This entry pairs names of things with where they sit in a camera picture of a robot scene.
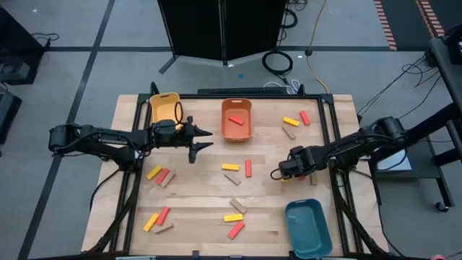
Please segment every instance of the teal plastic bin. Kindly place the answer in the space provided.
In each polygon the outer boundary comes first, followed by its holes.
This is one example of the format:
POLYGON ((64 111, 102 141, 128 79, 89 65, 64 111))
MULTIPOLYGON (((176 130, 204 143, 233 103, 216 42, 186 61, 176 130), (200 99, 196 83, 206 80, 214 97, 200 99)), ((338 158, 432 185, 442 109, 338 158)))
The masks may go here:
POLYGON ((311 259, 331 253, 331 236, 319 201, 304 199, 290 202, 286 206, 286 221, 297 257, 311 259))

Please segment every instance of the yellow cable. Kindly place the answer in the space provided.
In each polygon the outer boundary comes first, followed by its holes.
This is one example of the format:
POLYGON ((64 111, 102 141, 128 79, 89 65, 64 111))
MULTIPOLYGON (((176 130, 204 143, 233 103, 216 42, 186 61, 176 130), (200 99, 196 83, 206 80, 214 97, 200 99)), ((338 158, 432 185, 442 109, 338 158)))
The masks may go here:
MULTIPOLYGON (((321 14, 323 13, 324 7, 326 6, 326 2, 327 0, 324 0, 323 6, 321 7, 321 10, 319 10, 318 18, 316 18, 315 27, 313 28, 313 34, 311 35, 310 47, 308 47, 310 51, 313 50, 313 41, 315 40, 316 28, 318 27, 319 18, 321 17, 321 14)), ((308 64, 308 68, 310 68, 311 73, 313 73, 313 76, 316 78, 316 81, 318 81, 319 84, 323 85, 326 93, 329 93, 329 88, 327 87, 327 85, 322 80, 320 80, 318 76, 316 76, 315 71, 313 70, 313 68, 311 68, 310 62, 308 61, 308 56, 306 56, 306 63, 308 64)))

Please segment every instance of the black partition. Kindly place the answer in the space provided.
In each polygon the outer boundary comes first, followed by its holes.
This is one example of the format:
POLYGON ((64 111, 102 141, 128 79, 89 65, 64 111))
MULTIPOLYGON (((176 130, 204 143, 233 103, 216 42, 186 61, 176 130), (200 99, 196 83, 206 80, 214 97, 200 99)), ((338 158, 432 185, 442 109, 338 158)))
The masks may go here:
POLYGON ((158 0, 173 55, 223 61, 276 48, 287 0, 158 0))
POLYGON ((46 47, 0 7, 0 81, 32 84, 46 47))

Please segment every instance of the orange plastic bin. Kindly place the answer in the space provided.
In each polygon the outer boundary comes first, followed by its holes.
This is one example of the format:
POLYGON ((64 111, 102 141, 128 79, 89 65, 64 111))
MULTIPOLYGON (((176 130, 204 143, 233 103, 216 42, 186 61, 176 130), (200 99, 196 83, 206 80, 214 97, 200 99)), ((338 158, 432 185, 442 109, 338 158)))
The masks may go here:
MULTIPOLYGON (((175 119, 175 105, 180 102, 180 95, 178 93, 170 92, 158 95, 153 95, 149 99, 152 109, 152 123, 156 123, 165 119, 172 119, 177 123, 175 119)), ((181 118, 180 106, 176 106, 177 118, 181 118)), ((176 126, 176 129, 180 129, 181 124, 176 126)))
POLYGON ((252 137, 252 102, 245 98, 228 98, 222 103, 222 135, 229 142, 246 142, 252 137), (236 116, 244 121, 241 126, 229 119, 236 116))

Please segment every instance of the wooden block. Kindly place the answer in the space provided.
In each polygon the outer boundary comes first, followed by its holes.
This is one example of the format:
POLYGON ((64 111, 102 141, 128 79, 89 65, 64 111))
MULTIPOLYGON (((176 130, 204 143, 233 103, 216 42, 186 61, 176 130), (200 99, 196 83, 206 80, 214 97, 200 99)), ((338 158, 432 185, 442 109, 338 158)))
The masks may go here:
POLYGON ((311 124, 310 119, 308 118, 308 115, 305 111, 300 111, 300 116, 302 116, 303 123, 305 123, 306 126, 311 124))
POLYGON ((282 126, 282 129, 284 130, 284 132, 286 132, 286 135, 291 139, 295 139, 295 134, 293 132, 293 130, 291 130, 290 126, 282 126))
POLYGON ((165 226, 162 226, 162 227, 154 227, 154 234, 159 234, 159 233, 162 233, 166 230, 169 230, 170 228, 173 228, 173 223, 169 223, 165 226))
POLYGON ((239 203, 237 199, 231 199, 230 203, 233 207, 239 210, 240 213, 245 214, 247 212, 247 209, 241 203, 239 203))
POLYGON ((239 165, 231 164, 231 163, 223 163, 222 169, 223 170, 239 170, 239 165))
POLYGON ((244 219, 244 216, 242 214, 232 214, 232 215, 226 215, 224 219, 225 219, 225 222, 240 221, 244 219))
POLYGON ((161 170, 162 166, 156 166, 154 169, 151 170, 150 173, 148 173, 148 175, 146 175, 146 178, 148 178, 148 180, 152 180, 158 173, 160 173, 161 170))
POLYGON ((238 179, 234 174, 232 173, 225 173, 225 177, 228 178, 228 180, 232 181, 234 184, 239 185, 240 184, 240 179, 238 179))
POLYGON ((310 174, 311 185, 318 185, 318 176, 316 174, 317 173, 311 173, 310 174))
POLYGON ((167 174, 169 172, 170 172, 170 170, 168 170, 167 168, 162 170, 159 177, 157 177, 156 183, 160 185, 162 183, 162 181, 165 179, 165 177, 167 177, 167 174))
POLYGON ((167 177, 164 178, 164 181, 160 184, 161 187, 167 187, 168 183, 175 177, 175 173, 167 174, 167 177))
POLYGON ((244 124, 244 120, 238 118, 237 116, 230 116, 228 119, 229 119, 230 121, 235 122, 236 124, 239 124, 239 125, 243 125, 243 124, 244 124))
POLYGON ((244 222, 239 221, 236 224, 236 226, 234 226, 234 228, 231 229, 231 232, 228 234, 228 237, 230 237, 231 239, 234 239, 234 237, 239 233, 241 229, 243 229, 243 227, 244 227, 244 222))
POLYGON ((245 177, 252 177, 252 161, 245 160, 245 177))
POLYGON ((146 225, 143 227, 144 232, 149 232, 152 226, 156 223, 157 218, 159 217, 158 214, 153 214, 146 225))
POLYGON ((159 219, 157 220, 158 225, 164 224, 165 218, 167 217, 168 211, 170 209, 168 207, 163 207, 162 211, 160 212, 159 219))
POLYGON ((286 117, 286 116, 284 117, 284 123, 287 123, 287 124, 292 125, 292 126, 295 126, 295 127, 297 127, 297 126, 300 124, 299 121, 294 120, 294 119, 292 119, 292 118, 288 118, 288 117, 286 117))

